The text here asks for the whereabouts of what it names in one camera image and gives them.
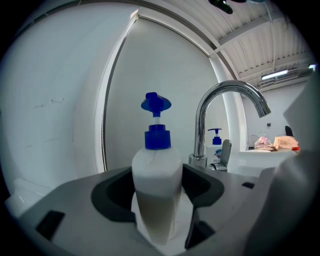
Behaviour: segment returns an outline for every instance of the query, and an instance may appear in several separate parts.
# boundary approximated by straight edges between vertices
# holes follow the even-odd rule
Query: wall stain
[[[44,140],[42,143],[53,142],[53,141],[57,141],[57,140],[60,140],[60,137],[59,138],[47,139],[47,140]]]
[[[52,99],[51,103],[52,104],[61,104],[64,100],[65,100],[65,98],[63,98],[62,100]]]
[[[34,106],[34,109],[44,108],[44,107],[45,107],[45,105],[43,105],[43,104],[42,104],[42,105],[35,105],[35,106]]]

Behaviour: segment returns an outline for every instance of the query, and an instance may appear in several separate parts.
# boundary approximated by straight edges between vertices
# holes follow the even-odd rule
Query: faucet lever handle
[[[222,143],[222,153],[221,153],[219,165],[226,168],[228,167],[228,162],[229,162],[230,153],[231,153],[231,146],[232,144],[230,139],[225,139]]]

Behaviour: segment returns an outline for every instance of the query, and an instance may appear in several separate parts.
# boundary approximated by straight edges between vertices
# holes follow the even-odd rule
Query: blue bottle cap
[[[141,107],[150,111],[154,118],[160,117],[160,113],[171,107],[171,102],[158,95],[156,92],[149,92]],[[149,125],[149,131],[144,133],[144,144],[148,150],[164,150],[171,148],[170,131],[166,130],[164,124]]]
[[[215,130],[215,137],[212,139],[212,144],[213,145],[221,145],[222,144],[222,140],[221,138],[218,136],[218,132],[219,130],[222,130],[221,128],[213,128],[213,129],[209,129],[208,131],[212,131]]]

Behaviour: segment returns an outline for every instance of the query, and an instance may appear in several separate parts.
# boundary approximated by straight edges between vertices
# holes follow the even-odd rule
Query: ceiling beam
[[[296,79],[291,79],[288,81],[283,81],[283,82],[279,82],[279,83],[275,83],[275,84],[271,84],[269,86],[263,87],[262,89],[259,89],[259,91],[261,93],[265,93],[268,91],[273,91],[275,89],[280,89],[283,87],[287,87],[287,86],[296,86],[302,83],[306,83],[309,80],[310,76],[302,76],[302,77],[298,77]]]
[[[284,19],[284,16],[280,12],[275,12],[271,14],[272,20]],[[239,40],[243,36],[250,34],[256,30],[261,30],[262,27],[270,25],[269,16],[265,15],[258,19],[255,19],[244,26],[236,29],[235,31],[227,34],[225,37],[221,38],[218,43],[220,46],[217,47],[214,51],[217,53],[224,49],[229,44],[232,44],[234,41]]]
[[[295,54],[295,55],[291,55],[289,57],[285,57],[285,58],[281,58],[281,59],[277,59],[274,62],[274,67],[275,68],[280,68],[282,66],[285,65],[290,65],[296,62],[300,62],[300,61],[306,61],[306,60],[310,60],[310,62],[314,61],[312,55],[310,53],[300,53],[300,54]],[[272,64],[270,62],[263,64],[261,66],[257,66],[255,68],[249,69],[245,72],[242,72],[239,74],[239,79],[243,80],[249,77],[254,77],[256,75],[260,75],[263,72],[266,71],[271,71],[272,70]]]

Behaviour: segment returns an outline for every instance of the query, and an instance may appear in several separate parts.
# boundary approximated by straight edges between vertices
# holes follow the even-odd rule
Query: fluorescent light
[[[315,71],[316,70],[316,64],[309,65],[309,69],[313,69],[313,71]]]
[[[138,9],[137,10],[135,10],[133,13],[131,13],[131,15],[130,15],[130,19],[136,14],[138,12]]]
[[[288,73],[288,70],[282,70],[282,71],[278,71],[278,72],[275,72],[275,73],[272,73],[272,74],[267,74],[267,75],[264,75],[263,77],[261,77],[261,80],[267,80],[269,78],[274,78],[274,77],[278,77],[278,76],[281,76],[281,75],[284,75]]]

